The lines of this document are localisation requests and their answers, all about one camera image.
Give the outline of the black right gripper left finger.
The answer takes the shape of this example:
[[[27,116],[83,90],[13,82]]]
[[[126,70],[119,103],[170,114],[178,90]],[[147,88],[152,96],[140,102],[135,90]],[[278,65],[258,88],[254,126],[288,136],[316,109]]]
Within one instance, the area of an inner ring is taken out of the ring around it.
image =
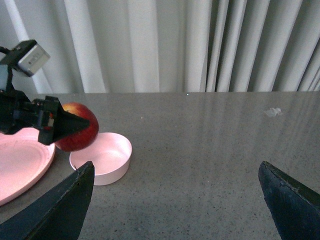
[[[0,225],[2,240],[76,240],[91,202],[95,167],[88,161]]]

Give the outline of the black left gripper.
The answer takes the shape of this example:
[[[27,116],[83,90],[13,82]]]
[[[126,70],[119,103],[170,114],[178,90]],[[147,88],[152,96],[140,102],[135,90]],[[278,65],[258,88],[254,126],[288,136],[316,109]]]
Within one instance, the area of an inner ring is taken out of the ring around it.
[[[65,111],[58,98],[30,101],[19,90],[0,91],[0,132],[13,135],[23,128],[39,130],[38,141],[50,145],[89,127],[90,121]]]

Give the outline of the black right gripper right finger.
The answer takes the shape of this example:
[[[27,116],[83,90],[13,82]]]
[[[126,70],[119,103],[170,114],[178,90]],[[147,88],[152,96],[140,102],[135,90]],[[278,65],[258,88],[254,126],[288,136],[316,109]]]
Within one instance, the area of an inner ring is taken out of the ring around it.
[[[320,194],[267,161],[258,169],[264,200],[282,240],[320,238]]]

